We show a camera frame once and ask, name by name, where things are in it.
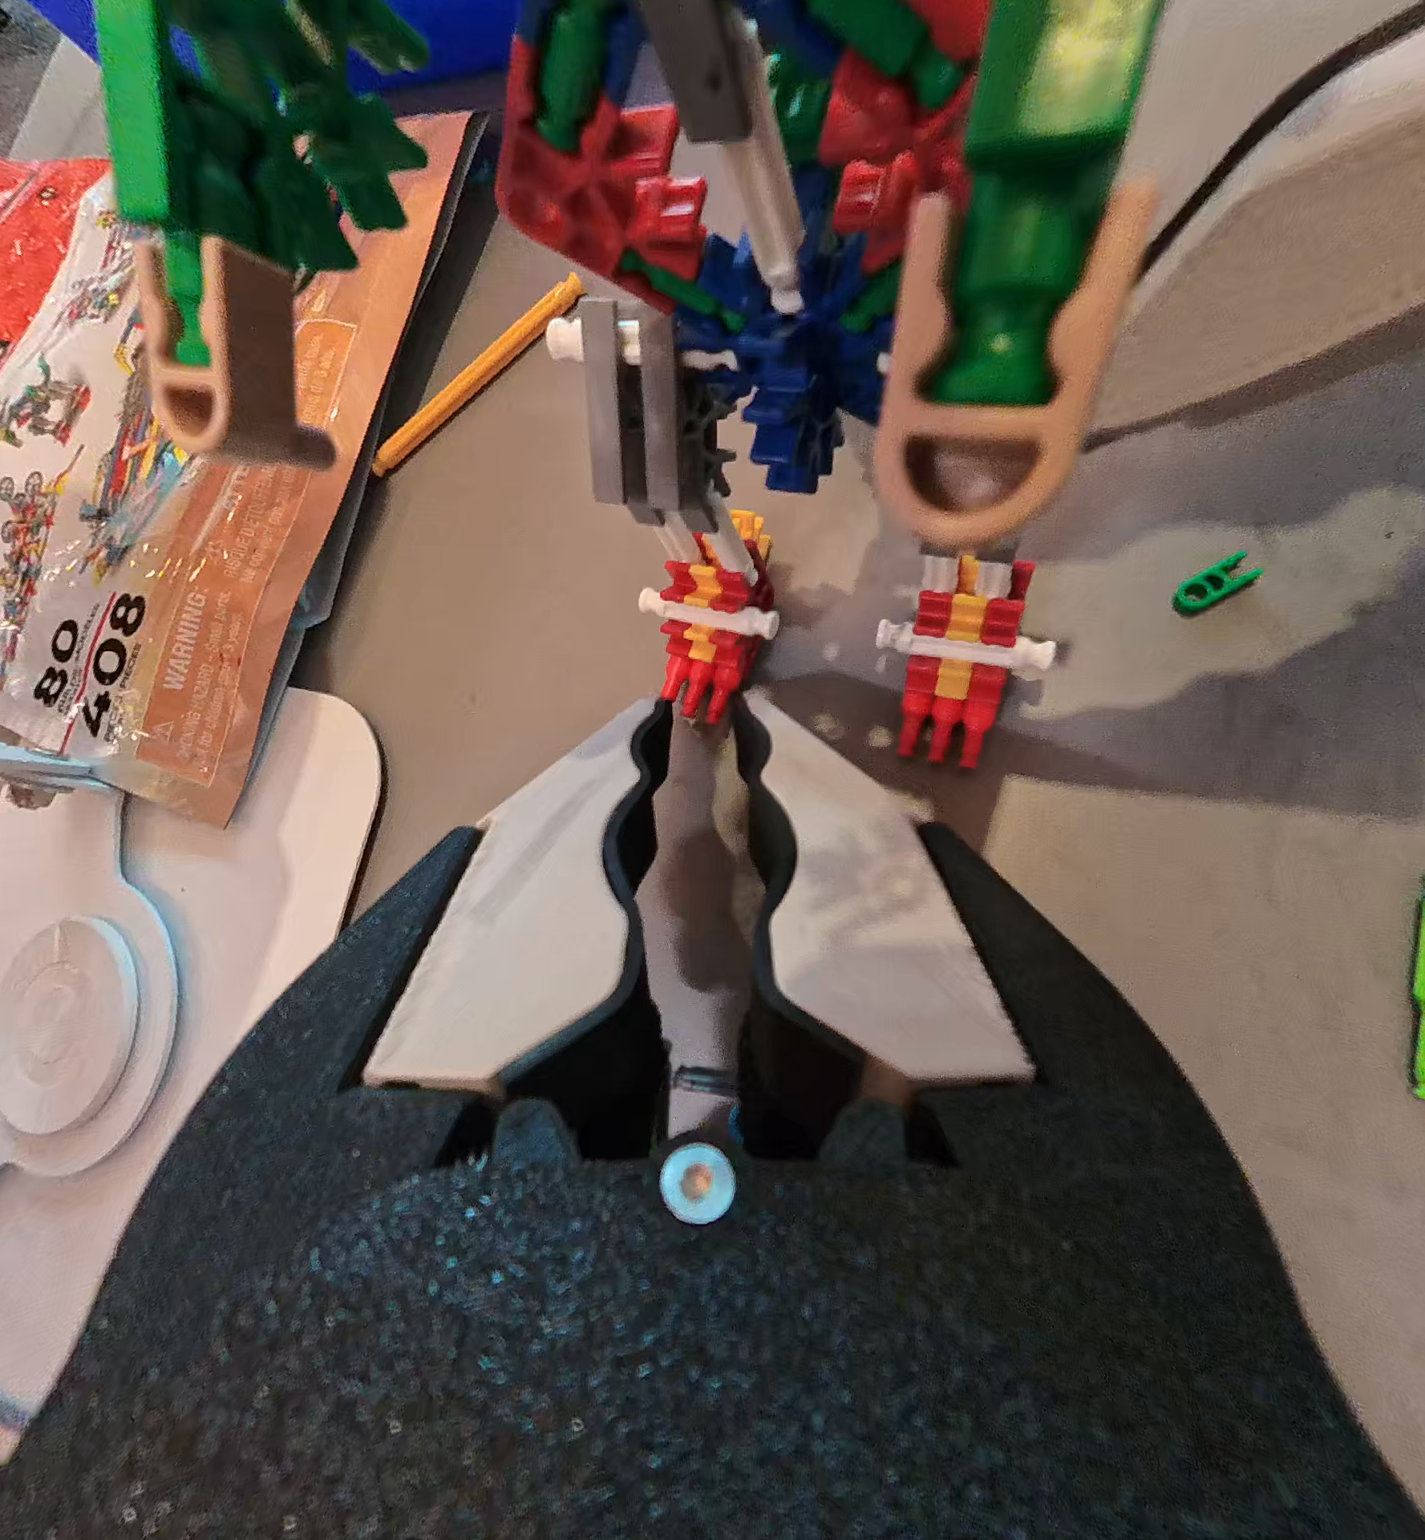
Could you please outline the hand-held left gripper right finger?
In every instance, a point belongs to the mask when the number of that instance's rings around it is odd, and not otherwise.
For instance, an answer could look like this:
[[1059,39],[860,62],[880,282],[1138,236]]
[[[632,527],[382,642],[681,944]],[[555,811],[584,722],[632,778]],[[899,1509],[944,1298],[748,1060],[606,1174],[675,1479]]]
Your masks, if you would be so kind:
[[735,714],[776,1008],[913,1088],[1026,1083],[1034,1065],[919,821],[766,696]]

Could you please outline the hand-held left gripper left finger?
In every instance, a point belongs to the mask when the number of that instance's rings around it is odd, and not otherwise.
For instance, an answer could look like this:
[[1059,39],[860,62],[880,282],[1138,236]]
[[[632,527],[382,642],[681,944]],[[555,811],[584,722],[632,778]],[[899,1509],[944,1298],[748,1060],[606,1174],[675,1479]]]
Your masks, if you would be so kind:
[[670,735],[668,702],[634,702],[476,824],[366,1083],[512,1088],[627,1001]]

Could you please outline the colourful construction toy model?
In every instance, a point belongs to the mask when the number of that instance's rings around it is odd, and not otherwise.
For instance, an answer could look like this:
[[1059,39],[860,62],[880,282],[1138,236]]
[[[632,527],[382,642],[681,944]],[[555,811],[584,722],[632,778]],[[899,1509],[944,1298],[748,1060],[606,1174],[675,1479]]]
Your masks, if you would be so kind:
[[[405,220],[423,151],[351,61],[427,67],[387,3],[93,3],[107,143],[134,228],[146,377],[190,455],[312,471],[302,277],[354,266],[341,221]],[[532,241],[637,300],[558,295],[514,325],[586,368],[591,482],[668,551],[642,607],[663,699],[716,722],[776,612],[725,501],[740,409],[775,491],[812,494],[842,418],[926,556],[899,752],[977,763],[1011,675],[1024,561],[983,551],[1069,478],[1152,192],[1115,185],[1164,3],[519,3],[496,169]]]

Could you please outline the small green clip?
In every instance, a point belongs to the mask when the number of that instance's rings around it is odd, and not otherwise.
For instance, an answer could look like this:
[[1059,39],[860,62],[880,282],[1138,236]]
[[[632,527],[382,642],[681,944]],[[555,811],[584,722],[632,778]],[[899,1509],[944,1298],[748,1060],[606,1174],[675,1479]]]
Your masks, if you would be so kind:
[[1185,578],[1170,596],[1174,612],[1185,619],[1197,617],[1254,588],[1262,568],[1246,568],[1246,560],[1248,553],[1239,550]]

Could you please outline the printed toy packaging bag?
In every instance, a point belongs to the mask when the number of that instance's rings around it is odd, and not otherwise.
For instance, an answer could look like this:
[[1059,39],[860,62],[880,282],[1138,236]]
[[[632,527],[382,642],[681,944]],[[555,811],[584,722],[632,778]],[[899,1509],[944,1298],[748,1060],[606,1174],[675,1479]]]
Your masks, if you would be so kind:
[[189,455],[144,379],[133,239],[105,159],[0,159],[0,727],[126,793],[230,821],[294,668],[331,606],[308,596],[356,512],[382,394],[471,161],[474,118],[397,123],[404,228],[297,299],[299,418],[327,471]]

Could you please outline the long orange rod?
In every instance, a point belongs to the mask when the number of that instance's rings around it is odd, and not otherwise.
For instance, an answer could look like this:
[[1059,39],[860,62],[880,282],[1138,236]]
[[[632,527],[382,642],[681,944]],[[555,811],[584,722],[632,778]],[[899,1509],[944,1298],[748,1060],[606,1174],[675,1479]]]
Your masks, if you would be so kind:
[[512,322],[446,386],[394,430],[376,450],[372,474],[386,478],[405,463],[433,433],[443,428],[478,394],[487,389],[525,351],[538,343],[551,322],[561,320],[584,295],[576,272],[555,282],[524,315]]

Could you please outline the blue storage bin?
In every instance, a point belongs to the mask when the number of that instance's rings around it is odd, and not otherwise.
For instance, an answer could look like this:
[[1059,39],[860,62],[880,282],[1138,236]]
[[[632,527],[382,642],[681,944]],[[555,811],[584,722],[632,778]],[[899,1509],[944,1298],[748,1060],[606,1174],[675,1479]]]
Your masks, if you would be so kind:
[[[26,1],[49,26],[61,31],[93,62],[100,61],[92,1]],[[502,74],[507,67],[515,28],[515,1],[386,1],[428,51],[425,67],[381,75],[358,54],[350,57],[348,77],[354,90],[384,92],[414,85],[438,85],[484,74]],[[172,34],[174,51],[192,65],[197,57],[189,38]]]

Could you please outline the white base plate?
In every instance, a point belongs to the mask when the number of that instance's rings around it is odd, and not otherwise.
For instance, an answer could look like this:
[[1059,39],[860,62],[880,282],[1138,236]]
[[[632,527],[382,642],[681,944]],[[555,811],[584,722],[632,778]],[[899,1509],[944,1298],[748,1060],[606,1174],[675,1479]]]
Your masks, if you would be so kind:
[[98,916],[125,934],[139,986],[133,1052],[102,1111],[47,1138],[0,1115],[0,1459],[203,1088],[338,934],[379,789],[361,714],[290,688],[225,827],[116,791],[36,809],[0,794],[0,982],[33,934]]

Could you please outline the clear suction cup mount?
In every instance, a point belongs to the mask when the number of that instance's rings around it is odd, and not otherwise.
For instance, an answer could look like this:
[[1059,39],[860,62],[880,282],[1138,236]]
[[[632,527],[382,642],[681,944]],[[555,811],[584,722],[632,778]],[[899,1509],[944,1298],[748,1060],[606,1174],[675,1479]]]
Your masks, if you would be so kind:
[[128,1067],[139,986],[125,934],[69,916],[33,934],[0,982],[0,1115],[47,1138],[87,1124]]

